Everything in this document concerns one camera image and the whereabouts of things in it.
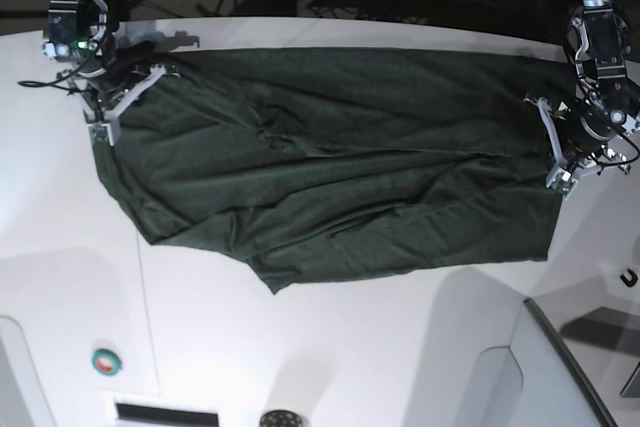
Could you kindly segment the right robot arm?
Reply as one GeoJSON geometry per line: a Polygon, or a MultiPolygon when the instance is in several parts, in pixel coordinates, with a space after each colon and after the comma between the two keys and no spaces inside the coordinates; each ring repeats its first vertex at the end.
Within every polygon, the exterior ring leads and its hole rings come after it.
{"type": "Polygon", "coordinates": [[[119,100],[148,72],[148,45],[116,39],[123,0],[49,0],[43,52],[65,66],[55,87],[84,81],[100,100],[119,100]]]}

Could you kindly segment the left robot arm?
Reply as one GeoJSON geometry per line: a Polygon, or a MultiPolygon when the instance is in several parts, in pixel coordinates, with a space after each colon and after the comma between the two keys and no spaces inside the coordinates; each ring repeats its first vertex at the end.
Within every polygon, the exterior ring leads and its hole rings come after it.
{"type": "Polygon", "coordinates": [[[565,45],[583,97],[566,120],[568,161],[590,158],[598,162],[614,137],[638,128],[639,86],[627,75],[631,29],[614,0],[564,0],[576,9],[569,28],[577,46],[565,45]]]}

